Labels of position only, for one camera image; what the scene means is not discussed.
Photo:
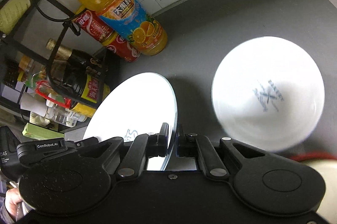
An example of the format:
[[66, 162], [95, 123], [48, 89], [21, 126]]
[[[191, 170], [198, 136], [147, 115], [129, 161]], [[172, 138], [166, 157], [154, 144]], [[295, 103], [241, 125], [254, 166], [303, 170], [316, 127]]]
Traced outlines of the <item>person's left hand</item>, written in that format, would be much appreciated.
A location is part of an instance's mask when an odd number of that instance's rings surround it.
[[17, 217], [18, 205], [22, 202], [22, 197], [18, 188], [10, 189], [6, 192], [4, 205], [4, 213], [7, 223], [13, 223]]

